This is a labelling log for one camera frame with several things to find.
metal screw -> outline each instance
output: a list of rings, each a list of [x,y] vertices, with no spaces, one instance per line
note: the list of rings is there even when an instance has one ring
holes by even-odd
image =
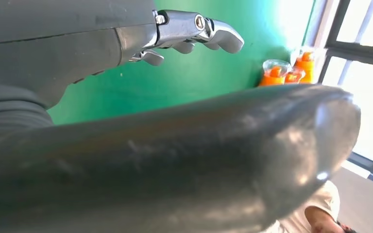
[[[197,26],[198,30],[203,30],[205,28],[205,21],[202,15],[197,15],[195,17],[195,26]]]
[[[164,24],[165,21],[166,21],[165,20],[165,16],[162,16],[162,15],[155,16],[155,22],[156,22],[156,24],[161,25],[161,24]]]

white shirt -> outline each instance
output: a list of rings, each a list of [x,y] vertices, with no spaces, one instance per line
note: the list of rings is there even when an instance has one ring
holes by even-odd
[[[311,233],[311,225],[305,217],[305,209],[309,206],[326,211],[334,221],[339,213],[338,189],[331,181],[327,181],[312,197],[288,217],[277,220],[262,233]]]

green wall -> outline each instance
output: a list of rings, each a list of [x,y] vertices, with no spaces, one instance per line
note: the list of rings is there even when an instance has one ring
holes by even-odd
[[[160,67],[128,63],[70,85],[49,110],[56,124],[102,119],[202,100],[254,87],[266,59],[288,59],[301,45],[313,0],[156,0],[158,9],[200,12],[244,38],[238,54],[197,45],[191,54],[159,50]]]

gray robotic arm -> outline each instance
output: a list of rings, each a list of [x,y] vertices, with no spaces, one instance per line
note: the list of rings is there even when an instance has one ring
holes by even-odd
[[[152,0],[0,0],[0,85],[14,97],[32,91],[45,108],[88,75],[128,61],[156,66],[163,57],[151,49],[189,53],[193,43],[235,53],[244,42],[223,22],[157,12]]]
[[[249,233],[313,194],[351,152],[352,96],[257,88],[54,126],[66,87],[158,49],[238,52],[239,34],[152,0],[0,0],[0,233]]]

orange bottle cap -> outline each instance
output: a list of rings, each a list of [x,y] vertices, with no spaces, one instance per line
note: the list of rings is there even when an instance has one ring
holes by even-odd
[[[314,60],[314,54],[312,52],[304,52],[302,56],[302,61],[309,62]]]
[[[281,71],[282,71],[281,67],[279,67],[279,66],[274,66],[274,67],[271,69],[271,71],[270,71],[270,76],[271,76],[271,77],[276,77],[276,78],[278,78],[278,77],[281,76]]]

